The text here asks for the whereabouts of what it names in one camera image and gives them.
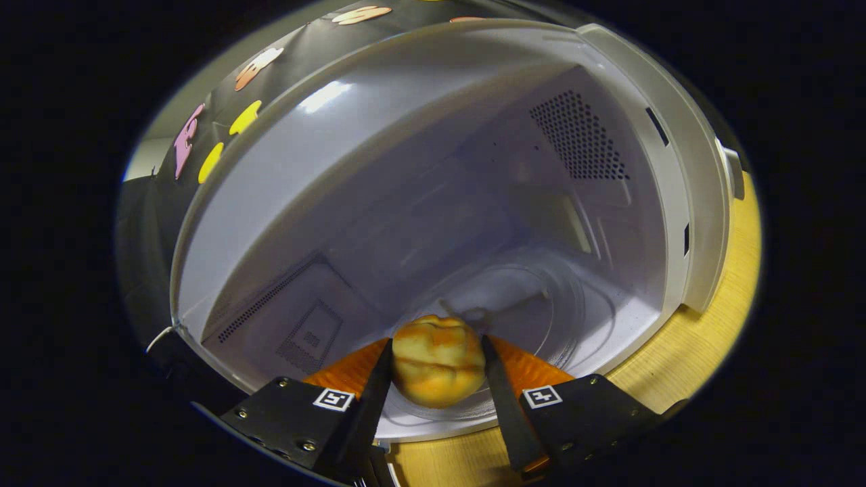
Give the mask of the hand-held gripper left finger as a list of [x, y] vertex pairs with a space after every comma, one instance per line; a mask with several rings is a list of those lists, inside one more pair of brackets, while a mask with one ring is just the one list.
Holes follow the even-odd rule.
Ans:
[[278, 376], [221, 416], [253, 446], [331, 484], [390, 484], [374, 440], [392, 385], [392, 339], [306, 379]]

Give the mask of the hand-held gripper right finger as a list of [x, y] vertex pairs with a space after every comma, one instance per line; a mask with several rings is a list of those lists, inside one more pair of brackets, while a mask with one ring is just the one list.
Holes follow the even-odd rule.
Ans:
[[601, 374], [574, 378], [493, 335], [480, 345], [508, 460], [520, 474], [576, 472], [667, 419]]

